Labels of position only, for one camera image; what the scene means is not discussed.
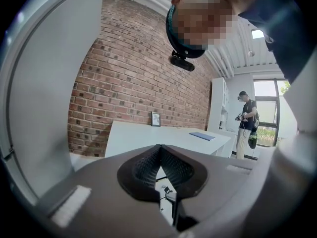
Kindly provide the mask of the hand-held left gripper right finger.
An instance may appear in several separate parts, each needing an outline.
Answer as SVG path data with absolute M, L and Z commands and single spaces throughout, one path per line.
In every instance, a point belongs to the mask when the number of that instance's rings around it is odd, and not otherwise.
M 256 162 L 162 145 L 160 164 L 176 193 L 173 225 L 184 231 L 219 210 L 242 187 Z

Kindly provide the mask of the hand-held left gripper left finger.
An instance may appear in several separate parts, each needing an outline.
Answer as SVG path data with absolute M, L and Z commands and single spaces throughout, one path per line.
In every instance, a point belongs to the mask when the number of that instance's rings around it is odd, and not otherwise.
M 159 145 L 87 164 L 37 203 L 64 238 L 170 238 L 155 189 Z

